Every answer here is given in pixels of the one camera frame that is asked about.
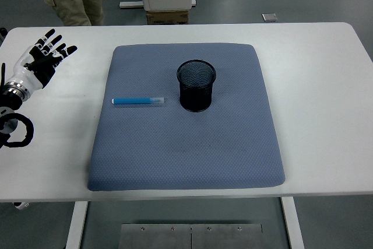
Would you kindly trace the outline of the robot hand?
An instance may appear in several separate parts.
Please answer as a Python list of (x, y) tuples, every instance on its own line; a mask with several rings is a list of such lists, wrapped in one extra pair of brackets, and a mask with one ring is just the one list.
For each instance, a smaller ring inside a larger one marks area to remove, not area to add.
[(54, 76), (57, 66), (77, 49), (75, 45), (68, 47), (62, 36), (51, 29), (20, 57), (10, 81), (23, 85), (29, 92), (42, 89)]

